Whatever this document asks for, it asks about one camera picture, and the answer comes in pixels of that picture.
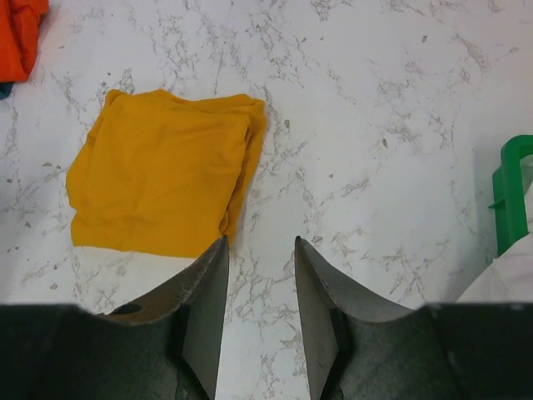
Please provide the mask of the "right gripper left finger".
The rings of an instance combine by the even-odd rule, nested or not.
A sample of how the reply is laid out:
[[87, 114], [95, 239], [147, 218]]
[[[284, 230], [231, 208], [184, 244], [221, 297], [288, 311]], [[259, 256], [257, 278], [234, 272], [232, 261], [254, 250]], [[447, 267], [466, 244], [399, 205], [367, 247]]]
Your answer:
[[72, 304], [1, 308], [4, 399], [212, 399], [229, 246], [109, 314]]

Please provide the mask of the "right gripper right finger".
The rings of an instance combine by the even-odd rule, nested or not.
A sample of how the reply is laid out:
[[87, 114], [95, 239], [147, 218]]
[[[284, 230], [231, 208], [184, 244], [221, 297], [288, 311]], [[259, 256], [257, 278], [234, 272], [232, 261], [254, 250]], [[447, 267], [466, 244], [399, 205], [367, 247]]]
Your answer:
[[295, 240], [296, 291], [313, 399], [529, 399], [527, 302], [403, 307]]

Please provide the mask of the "yellow t shirt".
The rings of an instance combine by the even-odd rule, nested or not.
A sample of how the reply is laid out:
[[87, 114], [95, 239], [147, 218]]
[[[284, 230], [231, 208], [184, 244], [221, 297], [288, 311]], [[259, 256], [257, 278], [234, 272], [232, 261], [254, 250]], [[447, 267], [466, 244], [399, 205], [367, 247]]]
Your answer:
[[196, 258], [233, 240], [262, 153], [265, 103], [111, 90], [66, 177], [78, 247]]

